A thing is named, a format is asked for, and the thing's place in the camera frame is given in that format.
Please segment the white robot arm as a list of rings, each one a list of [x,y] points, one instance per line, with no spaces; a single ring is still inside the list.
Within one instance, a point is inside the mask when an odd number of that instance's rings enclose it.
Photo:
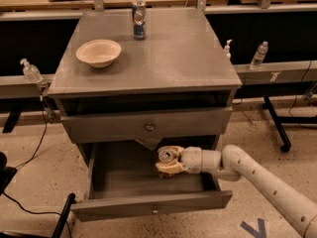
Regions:
[[[158,172],[210,174],[217,179],[246,178],[302,238],[317,238],[317,204],[257,163],[244,150],[227,145],[221,151],[197,147],[158,149]]]

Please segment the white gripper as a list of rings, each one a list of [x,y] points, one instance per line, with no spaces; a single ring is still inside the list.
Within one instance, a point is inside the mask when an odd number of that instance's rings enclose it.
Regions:
[[[156,163],[158,171],[167,176],[180,174],[183,171],[189,174],[202,172],[202,150],[196,147],[182,148],[180,146],[166,146],[168,151],[181,153],[180,163],[165,166],[163,163]]]

